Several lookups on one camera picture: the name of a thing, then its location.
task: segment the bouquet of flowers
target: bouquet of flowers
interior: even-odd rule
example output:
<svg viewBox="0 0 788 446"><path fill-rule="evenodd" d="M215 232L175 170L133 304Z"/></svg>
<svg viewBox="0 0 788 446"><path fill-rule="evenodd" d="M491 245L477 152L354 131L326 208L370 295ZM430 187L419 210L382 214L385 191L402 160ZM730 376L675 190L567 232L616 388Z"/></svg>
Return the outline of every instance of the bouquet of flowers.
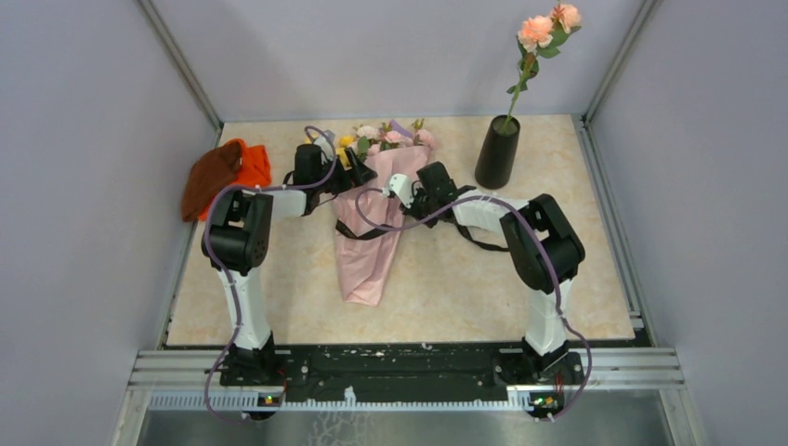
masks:
<svg viewBox="0 0 788 446"><path fill-rule="evenodd" d="M347 158L344 148L351 148L367 167L377 173L377 178L364 187L340 193L332 202L338 229L335 234L336 263L346 302L375 306L383 296L401 233L383 232L373 238L367 237L373 228L356 212L355 202L362 189L383 189L392 174L416 179L416 171L427 165L435 148L435 138L423 128L424 119L416 120L412 127L413 131L409 131L396 121L382 123L378 128L361 125L355 128L355 136L339 140L340 157ZM399 200L367 193L361 197L360 206L362 212L375 222L397 227L404 220Z"/></svg>

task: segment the beige table surface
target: beige table surface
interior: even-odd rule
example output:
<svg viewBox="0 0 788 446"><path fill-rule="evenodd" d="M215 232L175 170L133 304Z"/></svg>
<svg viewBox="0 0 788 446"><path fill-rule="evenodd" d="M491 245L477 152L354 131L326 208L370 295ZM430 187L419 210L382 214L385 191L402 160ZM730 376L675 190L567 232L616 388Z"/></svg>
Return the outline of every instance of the beige table surface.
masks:
<svg viewBox="0 0 788 446"><path fill-rule="evenodd" d="M427 118L425 128L438 141L433 159L446 165L457 186L476 185L473 170L490 119ZM535 115L519 120L522 130L514 172L497 193L531 199L546 192L556 198L586 251L571 290L570 322L588 338L633 338L571 117ZM226 124L221 142L243 138L248 145L264 144L274 184L279 184L293 168L304 125L331 129L339 137L354 125L382 121ZM399 119L403 125L412 121ZM503 341L524 336L533 292L520 281L509 255L479 249L448 224L402 234L377 307L343 302L334 223L333 209L326 205L311 216L271 227L261 280L278 344ZM169 327L170 346L224 344L230 338L230 316L219 278L200 252L202 224L195 234Z"/></svg>

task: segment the pink wrapping paper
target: pink wrapping paper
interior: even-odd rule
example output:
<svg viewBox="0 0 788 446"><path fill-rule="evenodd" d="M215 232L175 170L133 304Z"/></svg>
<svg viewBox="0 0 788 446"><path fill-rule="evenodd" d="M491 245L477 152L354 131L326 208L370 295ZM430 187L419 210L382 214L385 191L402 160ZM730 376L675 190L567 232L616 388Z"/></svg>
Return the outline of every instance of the pink wrapping paper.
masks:
<svg viewBox="0 0 788 446"><path fill-rule="evenodd" d="M339 194L333 201L336 217L355 234L361 235L372 227L364 223L356 212L356 197L365 188L386 186L392 174L405 174L416 180L416 171L427 165L431 149L426 146L404 147L381 151L364 162L377 172L377 178L366 185ZM404 216L400 200L387 199L379 193L361 197L361 210L370 220L390 226L401 226ZM388 232L376 239L351 240L335 234L336 264L339 267L339 285L346 302L376 306L383 296L388 271L397 249L400 232Z"/></svg>

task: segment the artificial flower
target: artificial flower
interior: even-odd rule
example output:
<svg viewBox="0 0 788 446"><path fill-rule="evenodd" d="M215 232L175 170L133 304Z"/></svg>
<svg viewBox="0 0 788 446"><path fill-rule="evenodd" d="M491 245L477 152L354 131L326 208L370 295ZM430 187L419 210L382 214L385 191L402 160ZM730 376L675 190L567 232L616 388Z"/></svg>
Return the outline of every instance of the artificial flower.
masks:
<svg viewBox="0 0 788 446"><path fill-rule="evenodd" d="M542 48L548 47L553 41L553 20L545 16L536 16L522 22L522 29L518 32L519 42L529 53L536 51L537 44Z"/></svg>
<svg viewBox="0 0 788 446"><path fill-rule="evenodd" d="M573 5L558 5L550 13L550 19L560 23L565 33L570 33L572 27L580 26L583 16Z"/></svg>
<svg viewBox="0 0 788 446"><path fill-rule="evenodd" d="M435 149L435 137L433 137L432 134L427 132L425 129L419 129L416 132L416 137L419 140L419 144L427 146L430 149Z"/></svg>
<svg viewBox="0 0 788 446"><path fill-rule="evenodd" d="M344 135L339 139L339 147L347 147L351 142L353 142L353 137L351 135Z"/></svg>
<svg viewBox="0 0 788 446"><path fill-rule="evenodd" d="M367 139L378 139L380 137L380 131L371 125L362 125L356 130L356 136L359 138L367 138Z"/></svg>
<svg viewBox="0 0 788 446"><path fill-rule="evenodd" d="M390 132L386 133L384 140L389 144L399 144L401 142L406 142L406 137L398 132L397 130L391 130Z"/></svg>
<svg viewBox="0 0 788 446"><path fill-rule="evenodd" d="M369 150L367 150L367 157L377 155L380 153L380 144L373 144L370 146Z"/></svg>

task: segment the green leaf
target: green leaf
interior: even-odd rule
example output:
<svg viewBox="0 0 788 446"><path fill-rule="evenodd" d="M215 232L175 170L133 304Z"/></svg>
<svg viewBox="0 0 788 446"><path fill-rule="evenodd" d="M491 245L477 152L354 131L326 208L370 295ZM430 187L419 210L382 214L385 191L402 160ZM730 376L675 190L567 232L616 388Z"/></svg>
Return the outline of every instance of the green leaf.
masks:
<svg viewBox="0 0 788 446"><path fill-rule="evenodd" d="M516 86L516 85L512 85L511 87L509 87L509 88L507 89L506 93L508 93L508 94L510 94L510 95L513 95L513 94L514 94L514 92L515 92L515 89L516 89L516 88L517 88L517 86ZM528 89L528 85L527 85L527 83L526 83L526 82L523 82L523 83L522 83L522 85L520 85L520 86L519 86L519 91L525 91L525 90L527 90L527 89Z"/></svg>
<svg viewBox="0 0 788 446"><path fill-rule="evenodd" d="M522 43L519 41L519 38L517 39L517 41L518 41L519 53L525 59L525 55L528 54L528 51L525 50L525 46L522 45Z"/></svg>
<svg viewBox="0 0 788 446"><path fill-rule="evenodd" d="M521 60L519 62L519 70L522 72L525 70L525 60ZM528 75L526 79L533 79L536 77L536 74L539 74L539 60L535 59L533 64L531 65L531 74Z"/></svg>
<svg viewBox="0 0 788 446"><path fill-rule="evenodd" d="M553 34L553 41L550 42L550 46L562 46L566 39L569 38L569 35L564 31L560 23L556 23L556 27L550 33Z"/></svg>
<svg viewBox="0 0 788 446"><path fill-rule="evenodd" d="M533 65L531 66L531 74L528 76L529 79L533 79L536 77L536 74L539 74L539 60L535 60Z"/></svg>
<svg viewBox="0 0 788 446"><path fill-rule="evenodd" d="M361 137L356 144L356 149L359 150L359 153L366 153L369 150L369 146L369 139L367 139L367 137Z"/></svg>
<svg viewBox="0 0 788 446"><path fill-rule="evenodd" d="M558 54L560 54L560 51L558 51L558 47L557 46L552 46L551 45L551 46L548 46L547 48L542 48L541 46L539 46L539 47L536 48L536 54L538 54L539 56L542 56L545 59L552 59L555 56L557 56Z"/></svg>

